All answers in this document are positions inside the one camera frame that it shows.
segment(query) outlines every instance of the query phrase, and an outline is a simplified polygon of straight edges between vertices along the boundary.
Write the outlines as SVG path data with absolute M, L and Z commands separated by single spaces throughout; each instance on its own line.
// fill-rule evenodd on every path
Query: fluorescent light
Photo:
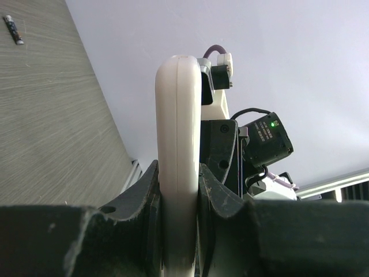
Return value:
M 336 200 L 337 202 L 342 202 L 342 193 L 341 189 L 335 189 L 334 192 L 336 193 Z

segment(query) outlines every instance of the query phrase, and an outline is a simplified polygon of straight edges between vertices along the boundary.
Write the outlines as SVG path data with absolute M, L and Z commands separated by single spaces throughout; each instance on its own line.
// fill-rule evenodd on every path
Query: gray wood grain tabletop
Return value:
M 131 161 L 64 0 L 1 0 L 0 14 L 24 40 L 0 21 L 0 205 L 105 204 Z

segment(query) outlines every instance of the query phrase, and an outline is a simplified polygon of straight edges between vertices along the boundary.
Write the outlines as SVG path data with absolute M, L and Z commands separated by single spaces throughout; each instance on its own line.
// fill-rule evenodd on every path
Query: black device with green light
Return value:
M 269 113 L 246 125 L 250 141 L 244 158 L 254 167 L 268 166 L 286 158 L 293 146 L 276 113 Z

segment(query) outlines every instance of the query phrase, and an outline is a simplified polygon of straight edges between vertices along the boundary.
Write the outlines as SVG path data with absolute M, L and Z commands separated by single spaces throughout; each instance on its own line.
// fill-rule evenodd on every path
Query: white wall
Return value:
M 275 111 L 289 133 L 295 153 L 272 171 L 307 185 L 369 167 L 368 0 L 66 2 L 143 170 L 157 155 L 157 68 L 215 43 L 234 58 L 230 113 Z

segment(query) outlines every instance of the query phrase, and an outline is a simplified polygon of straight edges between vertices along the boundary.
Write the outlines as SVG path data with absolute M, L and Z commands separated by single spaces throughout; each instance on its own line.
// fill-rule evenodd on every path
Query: small cylindrical object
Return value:
M 16 24 L 14 23 L 14 20 L 12 19 L 12 17 L 11 16 L 5 16 L 4 20 L 5 20 L 6 26 L 9 29 L 9 32 L 12 35 L 12 38 L 14 39 L 15 43 L 17 45 L 24 44 L 21 36 L 18 33 Z

